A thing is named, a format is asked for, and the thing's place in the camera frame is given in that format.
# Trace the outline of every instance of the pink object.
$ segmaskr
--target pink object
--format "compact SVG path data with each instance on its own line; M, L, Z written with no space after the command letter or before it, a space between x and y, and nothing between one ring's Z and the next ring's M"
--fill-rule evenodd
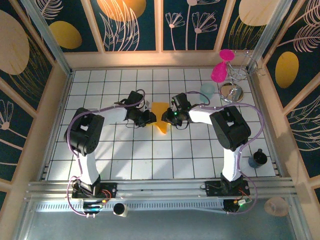
M232 61L235 58L235 54L229 49L223 49L219 53L220 58L224 61Z
M223 62L217 64L211 73L211 79L216 83L222 83L227 77L227 64L226 61L232 61L235 58L235 54L229 49L223 49L219 53Z

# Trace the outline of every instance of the table surface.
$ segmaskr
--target table surface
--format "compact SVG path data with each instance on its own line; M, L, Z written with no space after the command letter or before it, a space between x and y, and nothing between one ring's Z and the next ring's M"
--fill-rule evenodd
M63 142L64 133L78 108L105 108L127 98L136 89L145 90L145 98L151 107L152 102L170 103L171 98L179 93L200 91L204 83L215 85L210 105L226 105L218 94L219 86L224 82L219 85L213 82L211 72L212 68L76 71L43 179L66 181L80 174L77 162ZM227 78L234 74L229 70ZM244 92L242 103L255 105L249 81L244 79L237 84ZM191 104L201 103L198 94L188 94L187 97ZM258 115L249 107L238 109L251 129L252 138L261 127ZM259 148L268 156L268 161L254 169L249 166L248 158ZM191 123L184 130L168 125L167 134L155 126L134 128L132 121L106 125L94 153L101 180L219 178L224 166L223 148L213 127L204 123ZM249 177L276 175L276 165L270 157L263 133L242 151L240 168Z

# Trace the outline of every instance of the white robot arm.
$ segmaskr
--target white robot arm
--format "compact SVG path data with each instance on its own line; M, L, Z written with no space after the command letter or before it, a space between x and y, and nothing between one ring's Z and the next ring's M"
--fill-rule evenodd
M137 96L128 97L125 105L139 101ZM185 93L172 98L176 110L168 108L161 120L172 126L181 126L183 121L189 123L205 123L212 125L219 143L224 150L224 166L221 174L221 188L225 196L232 194L243 183L243 177L237 170L239 149L248 142L251 131L236 107L221 110L203 109L199 105L191 106ZM86 112L79 108L74 116ZM94 150L96 149L103 126L131 119L138 127L156 121L156 116L149 110L141 111L137 107L113 108L96 114L86 114L77 119L71 127L70 145L79 152L82 175L78 179L78 187L86 195L97 196L100 193L100 175L97 171Z
M123 104L123 107L111 108L99 114L80 114L88 112L87 109L79 108L73 119L76 119L70 129L70 146L79 155L78 161L81 167L81 176L77 178L77 188L87 196L97 196L100 193L100 175L96 167L95 149L98 146L103 126L119 123L125 120L133 120L137 127L144 127L156 121L156 116L149 110L143 111L145 101L142 106L132 106L141 102L143 95L131 91L127 99L116 102L116 105Z
M219 111L220 110L205 110L200 106L196 106L189 111L189 116L193 123L204 123L212 125L210 115ZM241 177L240 172L237 170L237 157L241 146L242 145L238 146L235 151L223 148L224 162L222 175L229 182L235 181Z
M221 174L221 188L224 195L232 195L243 184L243 176L237 169L240 148L248 142L251 130L235 106L208 109L196 104L191 106L185 93L172 98L175 110L168 108L162 115L162 121L172 126L188 123L212 125L217 139L224 150L224 165Z

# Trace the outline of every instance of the leaf drawing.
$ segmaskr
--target leaf drawing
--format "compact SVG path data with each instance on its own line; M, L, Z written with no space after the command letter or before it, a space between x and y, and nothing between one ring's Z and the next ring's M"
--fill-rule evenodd
M139 45L137 17L131 8L122 4L123 9L116 0L102 1L103 11L107 13L107 17L100 13L104 24L103 45L108 52L135 51Z
M294 25L300 19L305 21L306 25L301 27L295 34L294 39L280 43L277 47L293 43L295 51L301 53L312 53L320 44L320 0L309 0L304 14L293 21L289 27Z
M35 0L44 19L54 20L64 7L62 0Z
M278 45L278 47L293 43L294 49L297 52L312 53L320 44L320 24L317 26L305 25L299 29L294 39L285 41Z
M320 149L320 96L306 106L295 108L288 121L301 151Z
M315 26L320 24L320 0L309 0L304 14L298 17L295 21L293 21L289 28L298 22L300 19L305 21L309 26Z
M265 30L266 25L260 26L257 32L256 26L249 26L244 24L240 16L238 16L228 36L228 48L229 49L247 49L252 50L256 47L258 40Z

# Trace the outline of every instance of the yellow circle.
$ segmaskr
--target yellow circle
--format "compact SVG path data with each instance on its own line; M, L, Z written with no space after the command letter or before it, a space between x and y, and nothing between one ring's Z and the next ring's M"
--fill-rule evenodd
M2 10L0 30L0 69L7 74L18 75L28 65L28 36L17 20Z
M124 4L128 10L133 10L136 18L144 13L147 5L146 0L97 0L97 3L105 15L119 22L124 22L127 15Z
M299 60L297 56L290 51L281 54L275 66L275 81L280 88L289 87L298 74Z
M279 1L281 0L241 0L239 17L248 26L266 25L269 23Z
M76 49L81 46L79 31L66 21L55 21L49 26L59 46L65 49Z

